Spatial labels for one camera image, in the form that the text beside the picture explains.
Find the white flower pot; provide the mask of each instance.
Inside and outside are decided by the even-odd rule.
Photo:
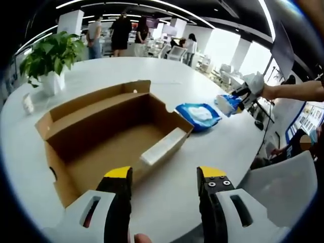
[[[56,72],[49,72],[47,76],[40,76],[43,90],[48,96],[54,96],[65,88],[64,72],[58,75]]]

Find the round white table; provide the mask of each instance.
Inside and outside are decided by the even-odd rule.
[[[51,98],[41,88],[24,84],[10,95],[1,114],[5,168],[21,206],[42,229],[55,226],[64,214],[35,123],[53,107],[100,88],[138,79],[152,81],[151,92],[168,110],[184,102],[208,103],[223,119],[209,131],[192,134],[160,169],[136,188],[132,197],[130,232],[145,233],[154,243],[171,242],[201,223],[196,167],[227,173],[236,187],[247,173],[264,132],[246,111],[225,117],[213,100],[224,94],[215,83],[188,66],[153,58],[103,58],[79,62],[65,76],[66,89]],[[22,97],[31,92],[35,112],[26,115]]]

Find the cardboard box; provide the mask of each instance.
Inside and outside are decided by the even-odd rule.
[[[55,188],[67,207],[95,190],[110,170],[133,167],[136,184],[184,143],[192,125],[150,92],[143,80],[78,97],[36,124]]]

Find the woman in black dress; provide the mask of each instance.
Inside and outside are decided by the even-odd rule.
[[[111,48],[113,50],[114,57],[120,57],[127,49],[128,36],[132,30],[132,23],[127,18],[126,13],[122,13],[121,16],[112,24],[112,37]]]
[[[146,17],[141,17],[138,22],[135,38],[135,57],[142,57],[145,49],[145,41],[148,36],[148,27],[146,24]]]

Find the ceiling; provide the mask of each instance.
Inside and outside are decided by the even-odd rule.
[[[87,7],[83,6],[103,2],[111,3],[113,1],[81,0],[60,9],[56,9],[58,5],[69,1],[70,0],[47,1],[47,4],[39,9],[37,14],[31,19],[26,36],[23,36],[23,38],[25,38],[26,41],[31,39],[43,30],[56,25],[60,15],[77,9],[82,9],[85,12],[85,16],[96,14],[118,14],[123,11],[127,11],[129,14],[144,15],[153,18],[170,17],[172,14],[165,11],[171,11],[175,14],[193,20],[199,26],[208,27],[205,23],[202,23],[201,21],[186,13],[183,13],[182,11],[150,0],[121,1],[131,3],[133,5],[100,4]],[[298,9],[292,11],[292,6],[287,4],[288,0],[265,1],[267,4],[272,5],[271,8],[269,8],[269,11],[272,12],[272,14],[275,14],[276,18],[281,20],[286,28],[292,42],[294,52],[310,67],[313,72],[317,71],[315,65],[318,62],[324,63],[324,55],[322,55],[322,53],[324,54],[324,51],[322,43],[318,39],[318,35],[312,29],[309,22],[305,17],[303,17],[302,13],[296,14]],[[186,9],[200,17],[227,20],[248,26],[263,34],[271,36],[267,20],[258,0],[165,0],[165,2]],[[135,4],[148,5],[162,10],[139,7]],[[88,24],[88,21],[90,20],[91,19],[84,19],[83,24]],[[222,26],[216,23],[212,24],[216,27],[224,27],[230,31],[235,31],[235,28],[233,27]]]

